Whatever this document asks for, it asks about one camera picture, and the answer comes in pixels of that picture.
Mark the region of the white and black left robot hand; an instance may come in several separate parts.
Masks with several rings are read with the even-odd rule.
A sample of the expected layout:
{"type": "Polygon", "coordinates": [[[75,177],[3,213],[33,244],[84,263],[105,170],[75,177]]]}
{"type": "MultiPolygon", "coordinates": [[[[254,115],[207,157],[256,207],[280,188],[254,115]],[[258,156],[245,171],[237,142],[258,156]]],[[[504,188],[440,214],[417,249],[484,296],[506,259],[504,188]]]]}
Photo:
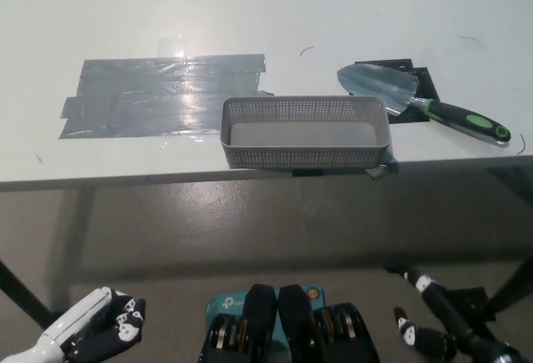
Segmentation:
{"type": "Polygon", "coordinates": [[[142,340],[146,300],[108,286],[94,289],[59,316],[25,351],[4,362],[104,362],[142,340]]]}

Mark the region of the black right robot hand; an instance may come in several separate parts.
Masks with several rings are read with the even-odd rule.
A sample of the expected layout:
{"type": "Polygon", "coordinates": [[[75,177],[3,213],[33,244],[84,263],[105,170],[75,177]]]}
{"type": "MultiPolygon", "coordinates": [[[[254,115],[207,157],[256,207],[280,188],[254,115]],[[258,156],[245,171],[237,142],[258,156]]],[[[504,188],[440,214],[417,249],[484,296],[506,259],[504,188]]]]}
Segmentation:
{"type": "Polygon", "coordinates": [[[416,325],[405,310],[394,308],[395,323],[403,342],[430,361],[450,362],[457,353],[473,362],[527,362],[514,346],[501,341],[487,328],[488,318],[472,296],[475,289],[449,290],[422,271],[404,265],[386,268],[416,289],[431,313],[446,329],[416,325]]]}

